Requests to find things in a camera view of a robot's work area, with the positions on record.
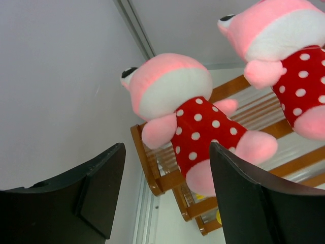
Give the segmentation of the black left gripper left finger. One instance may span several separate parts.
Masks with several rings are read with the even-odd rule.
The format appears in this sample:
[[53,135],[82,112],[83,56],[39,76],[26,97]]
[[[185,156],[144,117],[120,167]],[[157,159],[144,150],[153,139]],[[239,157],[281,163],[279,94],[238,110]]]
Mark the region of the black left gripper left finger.
[[1,243],[105,243],[125,157],[125,145],[116,143],[30,188],[1,191]]

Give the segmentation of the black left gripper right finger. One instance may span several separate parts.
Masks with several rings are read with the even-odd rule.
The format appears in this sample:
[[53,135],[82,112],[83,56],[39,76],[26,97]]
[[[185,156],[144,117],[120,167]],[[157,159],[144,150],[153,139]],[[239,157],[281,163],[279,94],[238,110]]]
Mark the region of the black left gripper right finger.
[[216,142],[210,165],[226,243],[324,243],[324,190],[275,176]]

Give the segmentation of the pink plush red dotted dress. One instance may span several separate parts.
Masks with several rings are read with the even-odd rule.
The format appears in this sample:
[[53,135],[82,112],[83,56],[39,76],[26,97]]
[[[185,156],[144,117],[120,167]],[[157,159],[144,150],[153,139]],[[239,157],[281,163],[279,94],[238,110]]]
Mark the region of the pink plush red dotted dress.
[[324,12],[309,1],[267,0],[217,25],[249,84],[271,87],[297,134],[324,140]]

